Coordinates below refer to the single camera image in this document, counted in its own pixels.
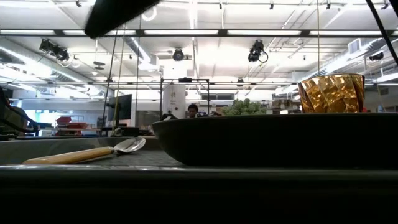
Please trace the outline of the amber faceted glass cup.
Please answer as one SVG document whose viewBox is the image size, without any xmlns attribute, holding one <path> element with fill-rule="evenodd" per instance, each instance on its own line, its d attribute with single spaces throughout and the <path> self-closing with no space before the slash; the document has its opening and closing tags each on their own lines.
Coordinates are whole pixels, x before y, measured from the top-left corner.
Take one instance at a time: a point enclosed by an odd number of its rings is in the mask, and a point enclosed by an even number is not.
<svg viewBox="0 0 398 224">
<path fill-rule="evenodd" d="M 361 113 L 365 77 L 355 73 L 324 75 L 298 84 L 304 113 Z"/>
</svg>

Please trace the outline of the distant black rig frame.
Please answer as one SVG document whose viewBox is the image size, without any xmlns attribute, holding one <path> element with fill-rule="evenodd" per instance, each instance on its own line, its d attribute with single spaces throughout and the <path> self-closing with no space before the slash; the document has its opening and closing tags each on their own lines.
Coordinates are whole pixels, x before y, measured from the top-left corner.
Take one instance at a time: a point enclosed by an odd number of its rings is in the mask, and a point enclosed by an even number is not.
<svg viewBox="0 0 398 224">
<path fill-rule="evenodd" d="M 162 111 L 162 103 L 163 103 L 163 92 L 164 92 L 164 88 L 163 88 L 163 84 L 165 81 L 170 81 L 170 83 L 173 83 L 174 81 L 178 81 L 179 83 L 192 83 L 192 82 L 197 82 L 198 84 L 201 84 L 201 81 L 205 81 L 207 82 L 207 108 L 208 111 L 207 113 L 210 113 L 210 80 L 207 78 L 161 78 L 160 79 L 160 111 Z"/>
</svg>

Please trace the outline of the orange-handled metal spoon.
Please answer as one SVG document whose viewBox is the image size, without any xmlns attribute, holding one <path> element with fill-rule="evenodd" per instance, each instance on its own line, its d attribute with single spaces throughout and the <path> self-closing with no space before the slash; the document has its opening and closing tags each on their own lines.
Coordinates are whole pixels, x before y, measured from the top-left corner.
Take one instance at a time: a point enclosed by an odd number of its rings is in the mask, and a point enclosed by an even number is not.
<svg viewBox="0 0 398 224">
<path fill-rule="evenodd" d="M 68 152 L 64 154 L 57 154 L 52 156 L 37 157 L 28 159 L 23 164 L 74 164 L 81 161 L 96 159 L 98 157 L 108 156 L 110 154 L 131 154 L 141 149 L 146 144 L 146 139 L 143 137 L 134 137 L 120 142 L 114 147 L 98 147 L 87 149 L 83 151 Z"/>
</svg>

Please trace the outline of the black computer monitor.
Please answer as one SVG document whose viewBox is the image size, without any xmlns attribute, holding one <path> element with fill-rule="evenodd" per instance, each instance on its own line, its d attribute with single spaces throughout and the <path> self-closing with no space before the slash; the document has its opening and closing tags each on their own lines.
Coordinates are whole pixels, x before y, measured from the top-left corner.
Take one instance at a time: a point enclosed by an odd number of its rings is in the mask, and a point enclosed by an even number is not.
<svg viewBox="0 0 398 224">
<path fill-rule="evenodd" d="M 108 121 L 113 121 L 114 118 L 131 119 L 132 95 L 111 97 L 106 103 L 106 107 L 108 108 Z"/>
</svg>

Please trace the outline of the white ceiling air vent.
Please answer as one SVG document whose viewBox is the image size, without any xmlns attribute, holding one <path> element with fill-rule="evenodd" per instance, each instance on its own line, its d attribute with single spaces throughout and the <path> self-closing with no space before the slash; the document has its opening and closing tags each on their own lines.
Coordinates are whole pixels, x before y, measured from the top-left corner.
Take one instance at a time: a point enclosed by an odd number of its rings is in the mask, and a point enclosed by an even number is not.
<svg viewBox="0 0 398 224">
<path fill-rule="evenodd" d="M 348 44 L 348 52 L 349 54 L 354 54 L 361 50 L 361 39 L 354 39 L 352 42 Z"/>
</svg>

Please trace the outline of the black round plate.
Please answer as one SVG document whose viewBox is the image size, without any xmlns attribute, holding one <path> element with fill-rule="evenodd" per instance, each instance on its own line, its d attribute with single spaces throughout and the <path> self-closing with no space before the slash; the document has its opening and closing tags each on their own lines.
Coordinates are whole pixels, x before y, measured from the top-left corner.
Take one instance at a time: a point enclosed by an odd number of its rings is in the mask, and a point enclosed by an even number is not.
<svg viewBox="0 0 398 224">
<path fill-rule="evenodd" d="M 160 147 L 188 166 L 398 169 L 397 113 L 314 113 L 173 119 Z"/>
</svg>

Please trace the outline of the white cylindrical column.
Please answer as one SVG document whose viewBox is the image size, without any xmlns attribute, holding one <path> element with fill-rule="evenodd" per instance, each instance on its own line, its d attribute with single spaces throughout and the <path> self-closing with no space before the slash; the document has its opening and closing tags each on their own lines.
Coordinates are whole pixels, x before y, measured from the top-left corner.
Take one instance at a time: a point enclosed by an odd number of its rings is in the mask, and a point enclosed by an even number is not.
<svg viewBox="0 0 398 224">
<path fill-rule="evenodd" d="M 185 85 L 168 84 L 162 90 L 162 110 L 170 111 L 176 117 L 184 117 L 186 112 Z"/>
</svg>

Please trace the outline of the small green artificial plant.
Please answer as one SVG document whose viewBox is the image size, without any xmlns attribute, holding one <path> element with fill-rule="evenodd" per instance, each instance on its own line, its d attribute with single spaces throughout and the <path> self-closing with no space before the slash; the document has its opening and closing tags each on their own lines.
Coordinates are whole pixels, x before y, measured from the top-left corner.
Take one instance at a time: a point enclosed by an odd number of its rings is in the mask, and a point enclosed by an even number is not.
<svg viewBox="0 0 398 224">
<path fill-rule="evenodd" d="M 249 98 L 245 100 L 234 100 L 232 105 L 228 105 L 221 109 L 225 116 L 241 116 L 241 115 L 262 115 L 266 114 L 266 108 L 260 102 L 251 102 Z"/>
</svg>

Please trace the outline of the red storage bins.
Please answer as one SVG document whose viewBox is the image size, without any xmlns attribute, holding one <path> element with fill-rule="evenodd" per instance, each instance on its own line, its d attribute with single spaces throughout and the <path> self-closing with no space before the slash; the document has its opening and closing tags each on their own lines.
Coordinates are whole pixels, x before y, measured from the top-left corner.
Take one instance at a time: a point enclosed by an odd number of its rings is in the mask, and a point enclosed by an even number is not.
<svg viewBox="0 0 398 224">
<path fill-rule="evenodd" d="M 81 136 L 82 131 L 88 127 L 84 122 L 72 122 L 70 116 L 61 116 L 56 122 L 56 136 Z"/>
</svg>

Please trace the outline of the long linear ceiling light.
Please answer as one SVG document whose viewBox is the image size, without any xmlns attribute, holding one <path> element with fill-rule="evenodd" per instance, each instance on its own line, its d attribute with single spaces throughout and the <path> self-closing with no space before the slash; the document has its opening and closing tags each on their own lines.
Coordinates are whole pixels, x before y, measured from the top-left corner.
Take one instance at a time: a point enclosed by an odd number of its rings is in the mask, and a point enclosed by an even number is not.
<svg viewBox="0 0 398 224">
<path fill-rule="evenodd" d="M 0 36 L 85 37 L 83 30 L 3 29 Z M 293 29 L 138 29 L 112 30 L 103 37 L 280 37 L 280 38 L 380 38 L 379 30 L 293 30 Z"/>
</svg>

